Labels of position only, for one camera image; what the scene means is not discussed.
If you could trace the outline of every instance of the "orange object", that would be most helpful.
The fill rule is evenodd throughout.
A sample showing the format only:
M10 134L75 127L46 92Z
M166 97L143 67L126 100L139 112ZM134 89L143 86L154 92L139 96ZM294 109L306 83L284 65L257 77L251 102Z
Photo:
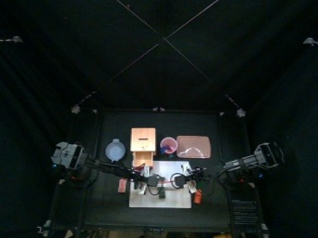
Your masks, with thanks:
M202 200L203 200L203 191L197 190L194 194L194 203L199 205L202 203Z
M155 128L133 128L133 166L142 165L153 167L153 156L155 155Z

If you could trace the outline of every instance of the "black curtain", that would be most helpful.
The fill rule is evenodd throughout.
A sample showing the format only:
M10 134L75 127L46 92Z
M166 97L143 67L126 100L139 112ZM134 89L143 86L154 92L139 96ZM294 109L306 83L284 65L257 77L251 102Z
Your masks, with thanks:
M55 144L66 139L71 110L23 45L0 43L0 237L38 237L48 218Z
M262 203L272 237L318 233L318 48L309 46L249 113L254 146L277 141L286 164L272 171Z

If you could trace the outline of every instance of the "black backdrop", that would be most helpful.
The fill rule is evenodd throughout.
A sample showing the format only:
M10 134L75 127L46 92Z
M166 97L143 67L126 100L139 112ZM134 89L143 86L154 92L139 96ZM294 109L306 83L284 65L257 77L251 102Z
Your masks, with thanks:
M131 5L169 35L211 3ZM317 1L242 3L221 1L171 38L210 80L165 45L86 106L234 110L223 96L229 93L247 111L253 146L274 140L286 152L288 163L262 190L273 237L314 237L318 50L302 41L317 36ZM54 192L48 157L66 138L71 106L158 42L115 1L105 6L101 1L90 7L83 1L0 3L0 38L20 35L24 40L0 43L2 237L35 237L47 219Z

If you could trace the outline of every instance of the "red object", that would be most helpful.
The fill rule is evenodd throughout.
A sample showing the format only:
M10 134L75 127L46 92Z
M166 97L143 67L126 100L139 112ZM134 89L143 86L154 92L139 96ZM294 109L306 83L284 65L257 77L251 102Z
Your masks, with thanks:
M202 190L197 190L194 193L194 203L195 204L201 204L203 200L203 191Z

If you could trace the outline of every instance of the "white table surface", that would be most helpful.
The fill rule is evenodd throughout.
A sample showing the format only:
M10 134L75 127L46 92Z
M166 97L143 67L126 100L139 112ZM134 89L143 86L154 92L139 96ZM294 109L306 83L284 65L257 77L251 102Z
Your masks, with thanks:
M150 174L158 174L170 180L174 173L183 173L182 165L189 164L189 161L154 161L154 167ZM150 194L147 189L146 194L139 194L139 190L134 189L131 184L130 207L153 207L153 208L191 208L191 194L187 185L183 189L174 189L170 183L165 183L166 198L159 199L159 195ZM158 193L158 189L150 187L153 193Z

